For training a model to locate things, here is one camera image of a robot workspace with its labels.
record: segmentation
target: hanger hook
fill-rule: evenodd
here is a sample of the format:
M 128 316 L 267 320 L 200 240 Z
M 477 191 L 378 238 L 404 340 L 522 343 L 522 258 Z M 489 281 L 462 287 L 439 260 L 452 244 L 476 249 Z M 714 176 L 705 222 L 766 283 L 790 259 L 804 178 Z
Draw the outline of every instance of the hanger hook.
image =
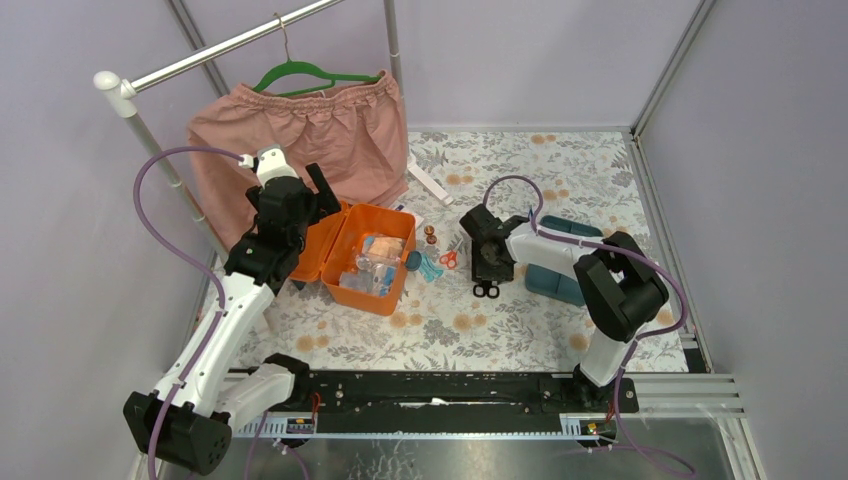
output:
M 286 48 L 286 61 L 291 61 L 291 55 L 289 55 L 289 32 L 286 31 L 286 24 L 283 22 L 283 17 L 280 16 L 279 13 L 274 13 L 274 16 L 277 17 L 277 20 L 280 21 L 280 28 L 283 29 L 283 37 L 285 38 L 285 48 Z

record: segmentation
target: blue cap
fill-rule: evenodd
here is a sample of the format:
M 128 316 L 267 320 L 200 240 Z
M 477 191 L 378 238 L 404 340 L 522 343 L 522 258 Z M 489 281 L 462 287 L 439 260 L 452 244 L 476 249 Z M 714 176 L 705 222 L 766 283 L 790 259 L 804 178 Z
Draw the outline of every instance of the blue cap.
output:
M 409 256 L 406 257 L 406 269 L 410 272 L 414 272 L 421 267 L 421 252 L 418 250 L 413 250 L 409 252 Z

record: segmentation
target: orange lid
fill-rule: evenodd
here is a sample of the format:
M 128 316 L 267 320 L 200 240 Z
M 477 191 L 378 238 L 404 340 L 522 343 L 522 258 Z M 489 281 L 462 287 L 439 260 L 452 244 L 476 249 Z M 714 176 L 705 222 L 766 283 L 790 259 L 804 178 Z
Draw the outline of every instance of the orange lid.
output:
M 321 269 L 327 261 L 330 249 L 336 242 L 339 230 L 350 207 L 339 201 L 342 210 L 325 217 L 306 230 L 306 248 L 300 253 L 298 265 L 289 278 L 298 282 L 314 282 L 321 278 Z

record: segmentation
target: pink cloth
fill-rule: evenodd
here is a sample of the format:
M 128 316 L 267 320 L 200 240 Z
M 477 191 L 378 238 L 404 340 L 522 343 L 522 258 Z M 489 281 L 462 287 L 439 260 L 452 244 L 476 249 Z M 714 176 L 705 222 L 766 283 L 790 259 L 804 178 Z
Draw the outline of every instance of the pink cloth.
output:
M 400 89 L 381 71 L 377 83 L 335 87 L 296 97 L 256 93 L 241 84 L 188 124 L 189 145 L 239 154 L 280 144 L 310 187 L 306 165 L 317 163 L 336 196 L 348 203 L 389 206 L 407 190 L 407 130 Z M 203 211 L 231 248 L 256 211 L 244 192 L 256 175 L 229 158 L 191 154 Z

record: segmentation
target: clothing rack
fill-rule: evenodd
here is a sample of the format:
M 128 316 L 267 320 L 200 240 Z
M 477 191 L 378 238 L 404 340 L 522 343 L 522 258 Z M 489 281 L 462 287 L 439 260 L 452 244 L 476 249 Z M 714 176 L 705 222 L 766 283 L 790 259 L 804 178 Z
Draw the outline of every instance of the clothing rack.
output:
M 236 50 L 247 45 L 255 40 L 258 40 L 266 35 L 269 35 L 277 30 L 282 30 L 285 27 L 303 20 L 315 13 L 320 12 L 333 5 L 339 4 L 344 0 L 319 0 L 310 5 L 297 9 L 291 13 L 275 17 L 274 20 L 263 23 L 246 32 L 238 34 L 228 40 L 224 40 L 215 45 L 196 50 L 186 58 L 178 60 L 170 65 L 156 69 L 146 75 L 143 75 L 135 80 L 122 79 L 116 73 L 110 71 L 98 72 L 94 76 L 94 85 L 100 90 L 115 112 L 123 118 L 130 130 L 138 138 L 142 146 L 151 156 L 162 153 L 162 147 L 159 142 L 147 128 L 147 125 L 142 120 L 138 109 L 131 101 L 139 93 L 154 87 L 170 78 L 185 73 L 195 67 L 205 64 L 221 55 Z M 400 87 L 401 96 L 403 95 L 403 81 L 401 76 L 400 51 L 398 49 L 397 39 L 397 21 L 395 18 L 395 2 L 394 0 L 383 0 L 383 8 L 386 14 L 386 30 L 389 40 L 389 58 L 391 62 L 392 75 L 397 80 Z M 453 199 L 445 192 L 439 184 L 437 184 L 430 176 L 421 170 L 415 164 L 414 155 L 408 154 L 409 171 L 416 179 L 439 198 L 444 204 L 448 204 Z M 174 169 L 173 164 L 167 158 L 160 160 L 157 165 L 165 174 L 165 178 L 171 185 L 171 188 L 176 190 L 183 202 L 189 207 L 192 219 L 200 228 L 203 235 L 215 249 L 215 252 L 226 260 L 228 252 L 224 247 L 221 238 L 218 236 L 215 228 L 209 222 L 209 219 L 203 213 L 203 209 L 197 203 L 194 195 L 188 190 L 179 173 Z

